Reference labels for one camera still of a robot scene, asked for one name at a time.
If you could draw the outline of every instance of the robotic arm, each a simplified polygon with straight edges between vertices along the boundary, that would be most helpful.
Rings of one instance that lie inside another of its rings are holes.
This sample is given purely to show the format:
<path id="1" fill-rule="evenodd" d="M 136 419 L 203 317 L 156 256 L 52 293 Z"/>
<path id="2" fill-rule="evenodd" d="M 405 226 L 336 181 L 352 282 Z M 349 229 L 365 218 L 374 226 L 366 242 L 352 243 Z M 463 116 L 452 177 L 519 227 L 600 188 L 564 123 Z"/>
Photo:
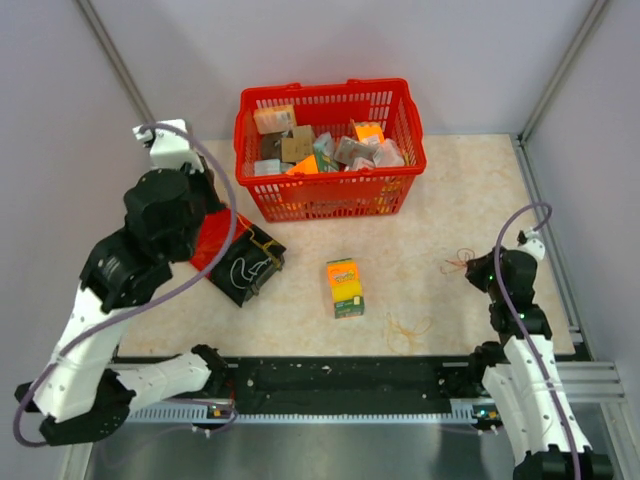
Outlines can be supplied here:
<path id="1" fill-rule="evenodd" d="M 182 120 L 166 122 L 183 131 Z M 215 349 L 198 345 L 168 361 L 116 374 L 106 366 L 130 320 L 59 352 L 82 332 L 148 303 L 172 274 L 170 262 L 189 260 L 205 215 L 226 208 L 213 174 L 189 143 L 169 132 L 136 137 L 150 148 L 152 169 L 126 192 L 125 225 L 96 244 L 80 274 L 73 310 L 52 360 L 57 368 L 35 392 L 31 411 L 46 416 L 40 432 L 49 445 L 95 442 L 111 435 L 130 412 L 184 392 L 212 395 L 227 365 Z M 21 399 L 30 384 L 21 385 Z"/>
<path id="2" fill-rule="evenodd" d="M 492 251 L 469 261 L 465 274 L 472 285 L 489 294 L 491 325 L 500 337 L 500 343 L 487 342 L 472 354 L 472 381 L 480 383 L 495 401 L 516 461 L 514 480 L 611 480 L 608 457 L 593 453 L 567 401 L 556 368 L 551 328 L 542 309 L 533 303 L 533 282 L 537 263 L 545 255 L 544 244 L 534 230 L 521 232 L 518 242 L 516 249 L 501 249 L 499 265 L 509 298 L 548 378 L 499 288 Z M 568 425 L 564 425 L 551 391 L 557 395 Z M 576 454 L 579 476 L 572 457 Z"/>

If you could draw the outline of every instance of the product package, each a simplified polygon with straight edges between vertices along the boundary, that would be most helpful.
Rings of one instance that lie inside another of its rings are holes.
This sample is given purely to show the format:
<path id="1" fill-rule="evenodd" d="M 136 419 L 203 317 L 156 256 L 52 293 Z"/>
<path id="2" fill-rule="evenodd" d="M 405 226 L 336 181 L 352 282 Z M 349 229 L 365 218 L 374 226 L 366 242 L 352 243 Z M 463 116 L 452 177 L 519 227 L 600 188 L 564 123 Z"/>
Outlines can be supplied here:
<path id="1" fill-rule="evenodd" d="M 335 318 L 364 314 L 364 297 L 358 266 L 351 258 L 327 263 Z"/>

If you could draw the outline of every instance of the red basket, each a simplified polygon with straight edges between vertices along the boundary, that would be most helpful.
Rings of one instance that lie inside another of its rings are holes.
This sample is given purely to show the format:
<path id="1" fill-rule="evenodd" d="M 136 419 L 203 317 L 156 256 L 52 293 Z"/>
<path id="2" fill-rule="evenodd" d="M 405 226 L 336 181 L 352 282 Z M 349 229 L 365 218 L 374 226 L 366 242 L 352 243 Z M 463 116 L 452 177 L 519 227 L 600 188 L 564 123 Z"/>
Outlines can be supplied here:
<path id="1" fill-rule="evenodd" d="M 338 140 L 352 135 L 351 120 L 377 121 L 409 157 L 409 165 L 357 172 L 254 176 L 260 134 L 258 108 L 294 105 L 298 125 Z M 388 215 L 398 212 L 414 178 L 427 166 L 422 125 L 409 85 L 400 78 L 349 80 L 341 85 L 302 87 L 299 83 L 249 88 L 242 92 L 234 134 L 236 178 L 247 187 L 269 222 L 311 218 Z"/>

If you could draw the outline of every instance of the purple cable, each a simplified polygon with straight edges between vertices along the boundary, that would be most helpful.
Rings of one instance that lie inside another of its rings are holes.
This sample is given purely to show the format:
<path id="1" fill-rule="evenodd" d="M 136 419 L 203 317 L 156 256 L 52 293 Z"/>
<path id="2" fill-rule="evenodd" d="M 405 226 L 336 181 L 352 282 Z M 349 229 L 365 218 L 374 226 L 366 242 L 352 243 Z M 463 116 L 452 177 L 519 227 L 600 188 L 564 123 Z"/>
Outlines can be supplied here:
<path id="1" fill-rule="evenodd" d="M 229 196 L 229 209 L 231 210 L 231 224 L 229 226 L 229 231 L 227 232 L 227 237 L 224 239 L 224 243 L 222 244 L 222 247 L 220 247 L 220 251 L 213 258 L 213 260 L 211 260 L 211 263 L 209 263 L 209 265 L 207 265 L 202 271 L 194 275 L 193 278 L 191 278 L 190 280 L 187 280 L 185 283 L 171 290 L 170 292 L 165 293 L 164 295 L 161 295 L 160 297 L 154 300 L 151 300 L 149 303 L 146 303 L 145 305 L 141 305 L 137 308 L 134 308 L 133 310 L 129 310 L 127 312 L 115 315 L 109 320 L 107 320 L 106 322 L 101 323 L 100 325 L 96 325 L 95 327 L 92 327 L 86 330 L 85 332 L 82 332 L 80 335 L 78 335 L 76 338 L 71 340 L 64 348 L 60 350 L 60 353 L 58 354 L 59 357 L 64 357 L 71 350 L 73 350 L 77 345 L 82 343 L 84 340 L 86 340 L 92 335 L 95 335 L 98 332 L 101 332 L 105 328 L 109 328 L 112 325 L 115 325 L 120 322 L 124 322 L 125 320 L 128 320 L 131 317 L 134 317 L 135 315 L 138 315 L 142 312 L 146 312 L 147 310 L 150 310 L 153 307 L 156 307 L 161 303 L 166 302 L 167 300 L 171 300 L 176 295 L 179 295 L 185 290 L 187 290 L 188 288 L 192 287 L 198 281 L 206 277 L 209 274 L 209 272 L 211 272 L 211 270 L 213 270 L 213 268 L 218 264 L 220 259 L 224 256 L 224 254 L 227 253 L 227 250 L 229 249 L 229 247 L 231 246 L 231 243 L 233 242 L 233 236 L 236 231 L 236 224 L 238 223 L 237 215 L 236 215 L 237 213 L 236 197 L 233 194 L 233 189 L 231 187 L 231 182 L 229 180 L 229 177 L 227 177 L 227 174 L 224 172 L 218 160 L 215 159 L 215 157 L 200 142 L 200 140 L 198 140 L 197 138 L 195 138 L 194 136 L 186 132 L 183 132 L 179 128 L 176 128 L 171 125 L 167 125 L 166 123 L 146 123 L 140 126 L 139 131 L 141 133 L 147 130 L 166 130 L 168 132 L 174 133 L 179 137 L 182 137 L 185 140 L 189 141 L 209 161 L 213 169 L 219 175 L 220 180 L 222 180 L 224 189 L 227 191 L 227 195 Z M 16 413 L 13 417 L 13 436 L 16 439 L 16 441 L 24 447 L 36 448 L 36 447 L 44 447 L 47 445 L 47 442 L 32 442 L 30 440 L 27 440 L 22 435 L 22 432 L 20 431 L 20 421 L 22 419 L 22 414 L 25 412 L 29 402 L 33 399 L 33 396 L 35 395 L 36 391 L 51 375 L 51 373 L 53 372 L 53 370 L 56 368 L 57 365 L 58 365 L 57 362 L 48 364 L 45 367 L 42 374 L 33 381 L 31 386 L 29 387 L 29 390 L 27 390 L 27 393 L 25 393 L 24 397 L 22 397 L 22 400 L 20 401 L 20 405 L 18 405 L 18 409 L 16 410 Z"/>
<path id="2" fill-rule="evenodd" d="M 551 214 L 553 212 L 553 208 L 547 202 L 532 203 L 530 205 L 522 207 L 516 213 L 511 215 L 509 220 L 506 221 L 506 223 L 500 230 L 500 233 L 498 234 L 498 239 L 496 240 L 496 246 L 493 254 L 493 265 L 496 271 L 496 279 L 498 280 L 498 286 L 500 287 L 500 292 L 504 297 L 505 303 L 507 304 L 507 307 L 509 308 L 511 315 L 513 316 L 513 319 L 516 321 L 518 328 L 522 332 L 522 335 L 524 336 L 524 339 L 526 340 L 527 345 L 529 345 L 529 348 L 531 349 L 531 353 L 533 353 L 533 356 L 536 359 L 536 363 L 540 368 L 540 372 L 542 373 L 542 377 L 544 378 L 546 386 L 549 389 L 551 400 L 553 401 L 553 404 L 556 407 L 558 416 L 560 417 L 560 422 L 567 436 L 569 449 L 571 450 L 571 460 L 573 462 L 574 479 L 580 480 L 581 474 L 580 474 L 580 459 L 578 457 L 578 447 L 576 446 L 576 440 L 573 437 L 573 432 L 571 432 L 571 428 L 569 426 L 570 425 L 569 419 L 567 418 L 567 414 L 564 412 L 564 408 L 562 408 L 562 404 L 560 403 L 560 397 L 558 397 L 558 393 L 555 391 L 555 387 L 551 382 L 551 376 L 549 375 L 549 371 L 547 370 L 547 367 L 544 364 L 544 361 L 542 360 L 542 356 L 540 355 L 540 352 L 536 348 L 535 343 L 533 343 L 533 339 L 531 338 L 531 335 L 529 335 L 529 332 L 527 332 L 527 327 L 524 325 L 524 322 L 520 320 L 520 314 L 516 310 L 515 305 L 511 301 L 511 298 L 509 298 L 509 292 L 507 292 L 507 287 L 505 286 L 504 279 L 502 278 L 502 271 L 500 270 L 500 247 L 502 247 L 502 241 L 504 239 L 505 234 L 507 233 L 508 228 L 524 212 L 528 210 L 532 210 L 534 208 L 538 208 L 538 207 L 546 208 L 547 214 L 544 217 L 544 219 L 533 230 L 537 232 L 549 222 L 549 219 L 551 218 Z"/>
<path id="3" fill-rule="evenodd" d="M 211 430 L 211 433 L 213 435 L 217 435 L 218 433 L 223 433 L 226 432 L 227 430 L 229 430 L 229 428 L 231 428 L 231 425 L 233 425 L 233 423 L 238 419 L 238 412 L 234 409 L 233 413 L 232 413 L 232 417 L 229 419 L 229 421 L 227 423 L 225 423 L 222 427 L 216 429 L 216 430 Z M 124 455 L 123 457 L 121 457 L 119 460 L 112 462 L 111 460 L 109 460 L 107 458 L 107 452 L 106 452 L 106 446 L 104 443 L 99 443 L 98 444 L 98 451 L 100 454 L 100 458 L 102 459 L 102 463 L 104 463 L 104 465 L 110 469 L 110 470 L 115 470 L 117 468 L 122 467 L 125 463 L 128 463 L 133 457 L 135 457 L 136 455 L 138 455 L 140 453 L 141 450 L 147 448 L 149 445 L 151 445 L 152 443 L 154 443 L 156 440 L 158 440 L 158 438 L 164 436 L 167 433 L 173 433 L 173 432 L 177 432 L 177 431 L 181 431 L 181 430 L 192 430 L 193 428 L 191 425 L 178 425 L 175 427 L 170 427 L 170 428 L 166 428 L 158 433 L 156 433 L 155 435 L 152 435 L 150 438 L 143 440 L 142 442 L 138 443 L 136 446 L 133 447 L 131 453 L 129 453 L 128 455 Z"/>

